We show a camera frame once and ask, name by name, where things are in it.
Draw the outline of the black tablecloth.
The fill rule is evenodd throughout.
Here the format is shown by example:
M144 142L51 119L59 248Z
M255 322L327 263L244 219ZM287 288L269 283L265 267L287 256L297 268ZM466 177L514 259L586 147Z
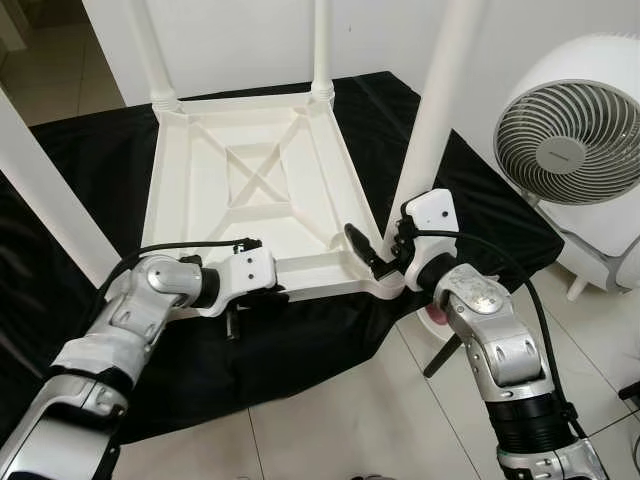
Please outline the black tablecloth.
M392 210L420 97L389 72L339 78L335 118L376 224ZM137 250L145 223L157 120L143 104L32 128L91 218L119 253ZM463 261L509 288L557 260L563 241L453 133L436 175L449 189ZM90 324L96 287L12 183L0 173L0 443L18 424L49 365ZM123 444L192 428L315 387L370 360L390 329L411 314L407 296L379 300L358 292L288 303L278 315L244 315L241 338L225 338L221 317L170 324L134 389L116 434Z

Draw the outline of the black metal table leg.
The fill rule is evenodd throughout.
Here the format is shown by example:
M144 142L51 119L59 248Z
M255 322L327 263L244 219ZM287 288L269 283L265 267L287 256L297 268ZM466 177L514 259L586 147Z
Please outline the black metal table leg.
M433 378L433 376L444 366L445 362L454 355L454 352L462 346L462 340L457 334L451 335L451 338L439 348L439 351L435 353L428 365L422 369L422 376L425 379Z

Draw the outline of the white pedestal fan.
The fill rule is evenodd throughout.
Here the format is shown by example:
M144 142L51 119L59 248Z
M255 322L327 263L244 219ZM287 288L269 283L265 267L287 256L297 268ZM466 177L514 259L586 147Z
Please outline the white pedestal fan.
M498 172L536 212L538 200L594 205L637 193L640 38L590 33L541 56L507 93L490 142Z

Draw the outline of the white domed litter box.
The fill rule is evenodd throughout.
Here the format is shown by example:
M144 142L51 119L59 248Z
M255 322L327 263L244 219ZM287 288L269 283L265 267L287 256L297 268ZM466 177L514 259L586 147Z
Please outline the white domed litter box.
M630 192L594 205L562 205L538 200L535 209L564 241L559 265L573 274L566 293L576 301L588 285L604 292L640 287L640 197Z

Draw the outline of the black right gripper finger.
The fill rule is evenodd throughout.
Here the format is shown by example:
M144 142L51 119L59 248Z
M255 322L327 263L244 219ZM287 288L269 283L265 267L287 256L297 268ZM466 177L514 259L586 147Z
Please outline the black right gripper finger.
M378 251L372 247L370 239L353 224L344 224L343 232L357 260L370 270L372 278L383 279L387 275L387 261L381 259Z

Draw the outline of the white plastic tabletop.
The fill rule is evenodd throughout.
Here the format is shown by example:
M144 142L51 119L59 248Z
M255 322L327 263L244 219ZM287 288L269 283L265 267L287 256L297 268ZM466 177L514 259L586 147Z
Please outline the white plastic tabletop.
M390 300L346 236L378 233L333 102L312 93L180 101L157 111L159 133L142 244L187 243L206 262L225 241L271 252L293 301L364 292Z

